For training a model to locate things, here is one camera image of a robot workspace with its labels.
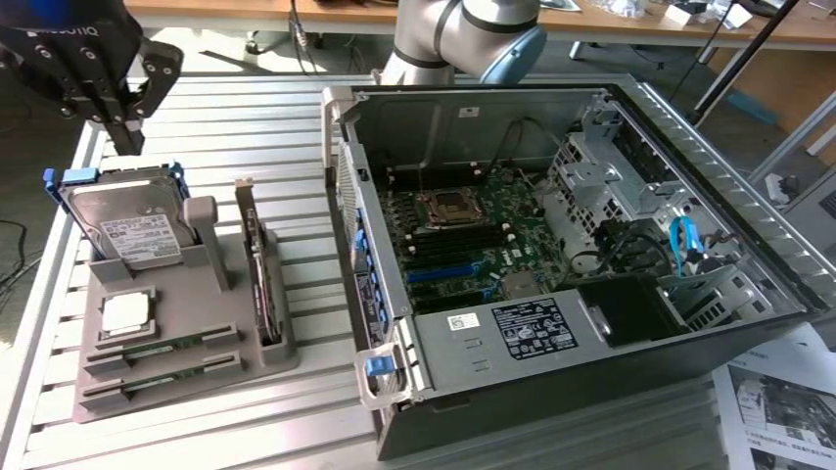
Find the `robotic arm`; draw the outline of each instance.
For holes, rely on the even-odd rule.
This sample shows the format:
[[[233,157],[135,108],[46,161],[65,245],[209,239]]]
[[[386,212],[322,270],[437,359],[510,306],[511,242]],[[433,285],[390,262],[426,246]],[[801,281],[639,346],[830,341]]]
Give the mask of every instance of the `robotic arm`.
[[[451,84],[454,67],[514,83],[547,43],[539,0],[403,0],[386,85]],[[131,90],[142,57],[149,80]],[[143,150],[143,118],[181,76],[183,52],[151,41],[123,0],[0,0],[0,75],[66,118],[105,125],[121,155]]]
[[[127,74],[142,57],[149,80]],[[181,76],[183,52],[143,36],[122,0],[0,0],[0,75],[62,116],[105,125],[121,155],[139,155],[143,118]]]
[[[547,45],[539,12],[539,0],[402,0],[381,84],[453,84],[454,67],[482,83],[517,83]]]

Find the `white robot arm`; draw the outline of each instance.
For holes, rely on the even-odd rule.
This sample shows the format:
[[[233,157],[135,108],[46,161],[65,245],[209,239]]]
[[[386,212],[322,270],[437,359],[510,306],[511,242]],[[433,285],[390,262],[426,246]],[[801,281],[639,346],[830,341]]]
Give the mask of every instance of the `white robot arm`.
[[[539,0],[402,0],[383,85],[446,85],[459,69],[517,83],[547,45]]]

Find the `wooden desk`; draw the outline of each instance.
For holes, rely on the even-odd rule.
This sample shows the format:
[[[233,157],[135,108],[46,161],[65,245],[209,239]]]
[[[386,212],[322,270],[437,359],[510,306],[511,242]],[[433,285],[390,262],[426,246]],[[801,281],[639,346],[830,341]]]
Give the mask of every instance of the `wooden desk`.
[[[665,19],[667,6],[650,4],[638,20],[625,19],[577,0],[583,11],[567,13],[545,10],[541,24],[554,40],[629,44],[702,46],[717,23],[682,27]],[[146,27],[202,27],[225,29],[271,29],[289,27],[290,0],[126,0],[129,9]],[[337,2],[325,6],[314,0],[298,0],[297,8],[305,28],[313,32],[391,34],[395,31],[397,7],[377,3],[358,5]],[[790,14],[773,39],[770,49],[836,50],[836,18],[802,2]],[[755,17],[741,29],[722,29],[715,46],[745,46],[767,20]]]

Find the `hard drive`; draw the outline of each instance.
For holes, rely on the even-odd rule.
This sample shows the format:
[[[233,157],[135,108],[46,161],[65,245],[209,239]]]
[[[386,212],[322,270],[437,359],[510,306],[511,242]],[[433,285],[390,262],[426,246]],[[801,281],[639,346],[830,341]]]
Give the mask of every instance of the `hard drive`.
[[[123,259],[131,269],[181,262],[198,236],[183,215],[189,190],[178,164],[99,174],[70,169],[61,184],[45,175],[47,192],[82,226],[99,259]]]

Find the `blue latch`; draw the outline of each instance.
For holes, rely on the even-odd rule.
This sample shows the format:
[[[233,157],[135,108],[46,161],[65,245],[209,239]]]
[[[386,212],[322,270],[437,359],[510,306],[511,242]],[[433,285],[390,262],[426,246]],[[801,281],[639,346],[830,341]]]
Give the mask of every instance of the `blue latch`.
[[[706,253],[706,248],[701,242],[701,232],[697,228],[697,224],[687,215],[677,217],[671,222],[670,229],[670,241],[671,250],[675,253],[677,262],[677,275],[682,277],[682,252],[679,251],[679,227],[685,227],[685,248],[686,248],[686,260],[694,260],[699,255]]]
[[[377,377],[395,373],[395,358],[391,355],[374,357],[366,361],[366,375]]]
[[[62,183],[71,184],[93,184],[99,180],[98,168],[71,168],[65,170]]]

